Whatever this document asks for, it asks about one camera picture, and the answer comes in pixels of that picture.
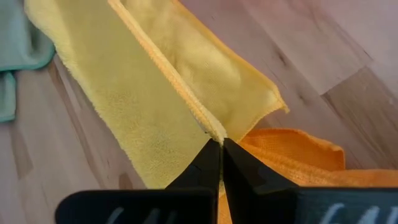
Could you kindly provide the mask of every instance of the orange microfiber towel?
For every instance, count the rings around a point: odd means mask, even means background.
[[[344,151],[295,129],[257,129],[239,143],[274,171],[306,187],[396,187],[396,170],[346,170]],[[218,204],[218,223],[232,223],[226,195]]]

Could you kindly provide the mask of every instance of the green towel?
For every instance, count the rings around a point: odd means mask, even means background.
[[[0,122],[15,118],[16,83],[11,72],[0,73]]]
[[[23,1],[0,0],[0,122],[14,119],[16,83],[11,70],[45,66],[55,49],[24,13]]]

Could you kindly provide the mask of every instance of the microfiber towel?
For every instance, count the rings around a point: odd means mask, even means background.
[[[15,118],[16,82],[11,72],[0,72],[0,123]]]
[[[397,187],[397,170],[346,170],[344,151],[295,129],[257,129],[239,143],[265,165],[306,187]],[[218,223],[230,224],[226,195],[219,198]]]
[[[178,1],[25,0],[149,188],[209,138],[241,139],[285,108],[276,86]]]
[[[0,0],[0,122],[15,118],[16,83],[10,70],[36,69],[54,55],[51,40],[28,20],[20,0]]]

